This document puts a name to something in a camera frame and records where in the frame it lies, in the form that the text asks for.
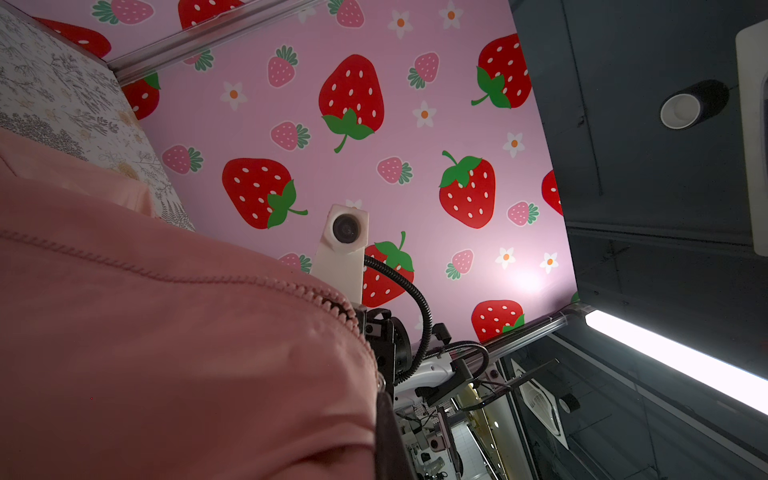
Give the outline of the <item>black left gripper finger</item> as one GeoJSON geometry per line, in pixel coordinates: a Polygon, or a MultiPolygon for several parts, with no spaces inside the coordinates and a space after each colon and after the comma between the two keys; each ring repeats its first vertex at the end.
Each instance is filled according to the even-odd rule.
{"type": "Polygon", "coordinates": [[[376,397],[374,468],[377,480],[416,479],[391,398],[386,392],[378,392],[376,397]]]}

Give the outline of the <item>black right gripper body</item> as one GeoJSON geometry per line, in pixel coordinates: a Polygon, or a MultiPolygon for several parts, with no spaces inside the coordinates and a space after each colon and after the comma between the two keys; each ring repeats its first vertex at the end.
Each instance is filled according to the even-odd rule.
{"type": "Polygon", "coordinates": [[[378,371],[387,384],[400,384],[413,364],[410,337],[400,319],[386,308],[356,309],[359,330],[370,344],[378,371]]]}

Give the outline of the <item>pink hooded zip jacket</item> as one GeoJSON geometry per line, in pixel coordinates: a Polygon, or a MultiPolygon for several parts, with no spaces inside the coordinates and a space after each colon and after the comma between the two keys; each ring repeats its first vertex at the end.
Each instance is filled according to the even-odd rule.
{"type": "Polygon", "coordinates": [[[343,293],[2,132],[3,478],[371,479],[376,396],[343,293]]]}

